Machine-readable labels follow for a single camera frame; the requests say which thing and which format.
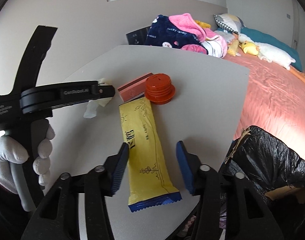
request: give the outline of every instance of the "gloved hand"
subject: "gloved hand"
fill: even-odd
[[[55,137],[54,130],[49,125],[46,138],[38,145],[38,157],[33,163],[33,169],[39,175],[38,182],[45,186],[50,178],[50,159],[52,151],[50,140]],[[3,135],[0,137],[0,185],[12,193],[18,194],[11,175],[9,162],[23,164],[28,159],[27,150],[13,138]]]

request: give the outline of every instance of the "orange bottle cap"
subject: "orange bottle cap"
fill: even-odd
[[[155,74],[147,78],[145,97],[157,105],[163,105],[171,101],[175,94],[175,87],[166,74]]]

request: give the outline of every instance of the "pillow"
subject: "pillow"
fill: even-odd
[[[244,23],[240,18],[229,13],[214,15],[214,20],[219,27],[236,34],[239,34],[240,29],[244,27]]]
[[[223,37],[228,44],[231,43],[235,39],[235,36],[230,33],[224,33],[221,31],[214,31],[214,33]]]
[[[302,65],[301,65],[301,61],[299,58],[299,54],[295,49],[293,49],[290,46],[288,46],[287,44],[277,40],[275,37],[273,37],[269,34],[262,33],[260,31],[254,30],[254,29],[243,27],[241,29],[241,33],[247,35],[249,38],[251,38],[255,42],[267,43],[267,44],[270,44],[272,46],[275,46],[275,47],[287,52],[293,59],[296,60],[296,62],[292,62],[291,65],[294,66],[300,72],[302,72]]]
[[[228,30],[224,30],[223,28],[220,28],[220,27],[217,28],[217,31],[230,33],[230,34],[232,34],[232,35],[234,34],[233,32],[228,31]]]

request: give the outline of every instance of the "cardboard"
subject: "cardboard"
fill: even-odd
[[[295,195],[299,204],[305,203],[305,188],[284,186],[265,193],[265,196],[271,200],[281,199],[288,195]]]

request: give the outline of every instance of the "navy blue blanket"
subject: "navy blue blanket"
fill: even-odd
[[[144,45],[181,49],[189,44],[196,44],[204,48],[196,35],[179,30],[167,16],[158,15],[152,22]]]

